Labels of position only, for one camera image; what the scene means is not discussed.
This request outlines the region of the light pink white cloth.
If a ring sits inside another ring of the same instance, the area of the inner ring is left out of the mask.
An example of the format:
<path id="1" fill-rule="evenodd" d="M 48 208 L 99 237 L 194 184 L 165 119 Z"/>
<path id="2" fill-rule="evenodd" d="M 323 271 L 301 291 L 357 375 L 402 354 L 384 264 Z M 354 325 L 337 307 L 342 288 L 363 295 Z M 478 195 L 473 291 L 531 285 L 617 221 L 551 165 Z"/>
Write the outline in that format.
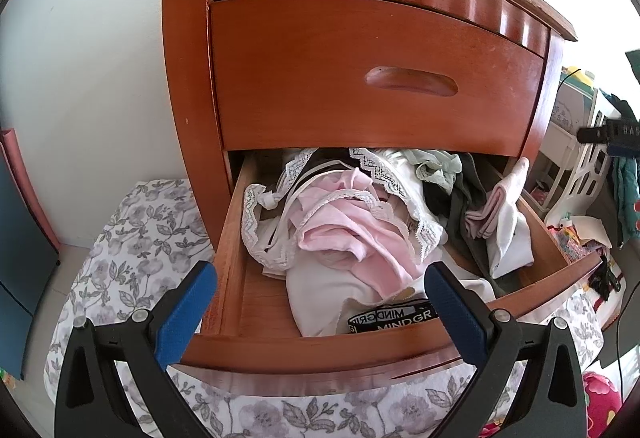
<path id="1" fill-rule="evenodd" d="M 464 216 L 469 236 L 487 243 L 488 270 L 494 280 L 534 262 L 526 216 L 518 210 L 528 170 L 529 160 L 521 157 L 492 188 L 484 206 Z"/>

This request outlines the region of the dark black garment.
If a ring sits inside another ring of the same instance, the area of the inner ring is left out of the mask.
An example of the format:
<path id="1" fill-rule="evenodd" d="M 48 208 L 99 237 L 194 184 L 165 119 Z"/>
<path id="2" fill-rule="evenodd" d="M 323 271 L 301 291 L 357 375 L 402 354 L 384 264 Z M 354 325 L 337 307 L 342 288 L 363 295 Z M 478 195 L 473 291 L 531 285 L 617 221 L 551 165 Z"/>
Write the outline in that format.
<path id="1" fill-rule="evenodd" d="M 454 175 L 451 193 L 447 194 L 438 184 L 423 181 L 425 204 L 434 216 L 446 219 L 445 230 L 451 246 L 468 262 L 473 262 L 472 270 L 488 281 L 497 297 L 502 297 L 508 294 L 504 287 L 514 285 L 514 282 L 491 279 L 486 241 L 473 239 L 465 228 L 465 214 L 483 207 L 487 192 L 478 176 L 473 156 L 470 153 L 457 153 L 457 156 L 462 170 Z"/>

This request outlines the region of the white plain cloth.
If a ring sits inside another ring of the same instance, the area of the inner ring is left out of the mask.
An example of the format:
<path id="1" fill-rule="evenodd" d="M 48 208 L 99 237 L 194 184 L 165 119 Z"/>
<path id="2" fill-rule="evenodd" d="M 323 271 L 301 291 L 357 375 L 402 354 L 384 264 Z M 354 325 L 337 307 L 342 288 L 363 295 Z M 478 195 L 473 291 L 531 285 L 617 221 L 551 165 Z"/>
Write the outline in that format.
<path id="1" fill-rule="evenodd" d="M 437 317 L 423 277 L 383 299 L 352 273 L 330 269 L 306 253 L 285 282 L 292 317 L 304 337 L 389 330 Z"/>

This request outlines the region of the mint green garment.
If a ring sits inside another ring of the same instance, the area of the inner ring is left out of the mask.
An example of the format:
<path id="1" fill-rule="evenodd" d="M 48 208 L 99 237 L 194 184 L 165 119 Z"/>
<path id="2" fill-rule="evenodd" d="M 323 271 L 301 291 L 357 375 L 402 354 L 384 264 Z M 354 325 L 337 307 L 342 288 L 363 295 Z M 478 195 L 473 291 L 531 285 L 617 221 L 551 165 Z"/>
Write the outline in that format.
<path id="1" fill-rule="evenodd" d="M 457 154 L 441 150 L 403 149 L 401 154 L 414 167 L 416 177 L 435 184 L 450 195 L 457 175 L 462 172 L 462 161 Z"/>

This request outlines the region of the white plastic rack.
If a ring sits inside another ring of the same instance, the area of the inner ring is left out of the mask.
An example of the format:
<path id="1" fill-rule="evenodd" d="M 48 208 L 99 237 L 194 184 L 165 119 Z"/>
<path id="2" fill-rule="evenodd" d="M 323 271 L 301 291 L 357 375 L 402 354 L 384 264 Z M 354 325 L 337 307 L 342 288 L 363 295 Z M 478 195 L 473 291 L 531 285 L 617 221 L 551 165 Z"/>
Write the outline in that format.
<path id="1" fill-rule="evenodd" d="M 610 167 L 604 145 L 580 144 L 550 123 L 529 170 L 523 197 L 545 225 L 584 215 L 599 196 Z"/>

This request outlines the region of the red floral fabric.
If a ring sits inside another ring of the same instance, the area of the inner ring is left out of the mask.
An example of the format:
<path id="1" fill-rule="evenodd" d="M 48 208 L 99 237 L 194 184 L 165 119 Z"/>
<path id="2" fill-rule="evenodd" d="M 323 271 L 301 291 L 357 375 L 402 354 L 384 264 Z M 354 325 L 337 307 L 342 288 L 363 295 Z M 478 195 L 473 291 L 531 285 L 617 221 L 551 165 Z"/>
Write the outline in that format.
<path id="1" fill-rule="evenodd" d="M 582 375 L 587 408 L 587 437 L 598 438 L 622 407 L 620 393 L 608 377 L 595 372 Z"/>

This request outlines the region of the dark blue panel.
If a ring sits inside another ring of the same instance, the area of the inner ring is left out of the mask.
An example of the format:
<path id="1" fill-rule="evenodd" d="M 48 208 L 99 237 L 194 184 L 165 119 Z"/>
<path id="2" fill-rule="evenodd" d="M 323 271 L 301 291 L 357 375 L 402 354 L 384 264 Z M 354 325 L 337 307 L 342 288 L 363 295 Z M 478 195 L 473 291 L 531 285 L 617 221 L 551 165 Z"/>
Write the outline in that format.
<path id="1" fill-rule="evenodd" d="M 6 161 L 1 161 L 0 209 L 1 369 L 21 380 L 32 322 L 58 251 L 25 205 Z"/>

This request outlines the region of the grey floral bedsheet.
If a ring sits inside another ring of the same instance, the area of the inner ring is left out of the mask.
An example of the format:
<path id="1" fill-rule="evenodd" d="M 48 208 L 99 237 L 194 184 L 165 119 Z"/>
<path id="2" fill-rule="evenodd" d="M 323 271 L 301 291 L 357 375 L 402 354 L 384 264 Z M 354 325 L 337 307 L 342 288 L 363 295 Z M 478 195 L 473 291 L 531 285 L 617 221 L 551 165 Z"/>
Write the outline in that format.
<path id="1" fill-rule="evenodd" d="M 213 257 L 186 180 L 139 182 L 120 202 L 73 280 L 43 370 L 49 398 L 70 333 L 86 317 L 96 325 L 153 308 L 194 263 Z M 426 437 L 468 386 L 474 366 L 459 363 L 427 376 L 362 392 L 319 397 L 229 394 L 175 368 L 180 394 L 214 437 Z"/>

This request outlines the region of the open lower wooden drawer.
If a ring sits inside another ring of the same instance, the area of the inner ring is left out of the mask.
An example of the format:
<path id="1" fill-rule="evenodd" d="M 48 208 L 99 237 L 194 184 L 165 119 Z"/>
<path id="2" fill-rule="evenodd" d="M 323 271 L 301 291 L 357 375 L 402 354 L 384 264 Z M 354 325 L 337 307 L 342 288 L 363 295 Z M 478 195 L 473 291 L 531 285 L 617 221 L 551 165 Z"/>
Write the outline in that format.
<path id="1" fill-rule="evenodd" d="M 360 335 L 299 335 L 285 286 L 268 279 L 241 241 L 242 194 L 256 178 L 245 158 L 236 181 L 224 154 L 183 156 L 198 209 L 215 246 L 218 289 L 180 361 L 245 375 L 383 376 L 393 380 L 459 357 L 439 320 Z"/>

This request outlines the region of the white lace-trimmed garment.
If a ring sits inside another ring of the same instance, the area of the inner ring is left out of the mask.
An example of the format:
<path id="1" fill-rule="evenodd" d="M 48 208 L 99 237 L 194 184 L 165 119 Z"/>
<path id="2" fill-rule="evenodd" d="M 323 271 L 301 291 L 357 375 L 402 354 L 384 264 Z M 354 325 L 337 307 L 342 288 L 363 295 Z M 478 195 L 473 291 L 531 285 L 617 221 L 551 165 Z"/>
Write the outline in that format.
<path id="1" fill-rule="evenodd" d="M 363 187 L 349 184 L 336 192 L 322 192 L 305 213 L 299 196 L 323 177 L 357 170 Z M 424 265 L 437 246 L 447 242 L 445 228 L 427 208 L 422 184 L 400 150 L 349 147 L 289 149 L 273 187 L 247 185 L 243 193 L 241 234 L 243 243 L 267 275 L 279 279 L 293 267 L 298 243 L 294 222 L 307 225 L 321 208 L 338 201 L 360 206 L 366 215 L 399 235 L 413 265 Z"/>

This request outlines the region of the pink fabric garment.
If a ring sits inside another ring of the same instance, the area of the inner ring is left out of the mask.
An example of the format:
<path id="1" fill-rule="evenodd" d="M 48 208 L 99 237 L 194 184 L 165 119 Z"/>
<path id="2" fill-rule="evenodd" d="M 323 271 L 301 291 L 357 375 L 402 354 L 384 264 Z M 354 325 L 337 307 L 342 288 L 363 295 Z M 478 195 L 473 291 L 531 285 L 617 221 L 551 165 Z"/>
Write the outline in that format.
<path id="1" fill-rule="evenodd" d="M 290 221 L 299 249 L 326 267 L 352 273 L 382 298 L 425 271 L 406 221 L 357 168 L 306 182 L 292 200 Z"/>

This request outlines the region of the brown wooden nightstand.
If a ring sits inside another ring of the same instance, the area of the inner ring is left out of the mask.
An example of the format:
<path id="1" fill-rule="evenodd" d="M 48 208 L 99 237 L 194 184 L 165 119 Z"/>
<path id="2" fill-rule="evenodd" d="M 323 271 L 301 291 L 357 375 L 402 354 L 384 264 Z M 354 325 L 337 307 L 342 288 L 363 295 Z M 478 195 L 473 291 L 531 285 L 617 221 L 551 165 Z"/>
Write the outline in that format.
<path id="1" fill-rule="evenodd" d="M 300 336 L 241 241 L 245 187 L 285 147 L 435 147 L 532 158 L 572 24 L 544 0 L 162 0 L 182 157 L 217 293 L 181 369 L 237 395 L 310 396 L 459 362 L 431 320 Z"/>

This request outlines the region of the closed upper wooden drawer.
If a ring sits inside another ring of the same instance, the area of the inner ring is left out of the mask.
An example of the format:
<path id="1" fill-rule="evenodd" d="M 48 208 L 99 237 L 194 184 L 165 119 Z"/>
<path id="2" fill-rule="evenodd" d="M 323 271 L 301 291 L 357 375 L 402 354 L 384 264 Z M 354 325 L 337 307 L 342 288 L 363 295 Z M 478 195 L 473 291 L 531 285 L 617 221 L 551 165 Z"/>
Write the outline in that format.
<path id="1" fill-rule="evenodd" d="M 424 147 L 514 156 L 541 57 L 454 18 L 378 0 L 226 0 L 210 10 L 230 150 Z"/>

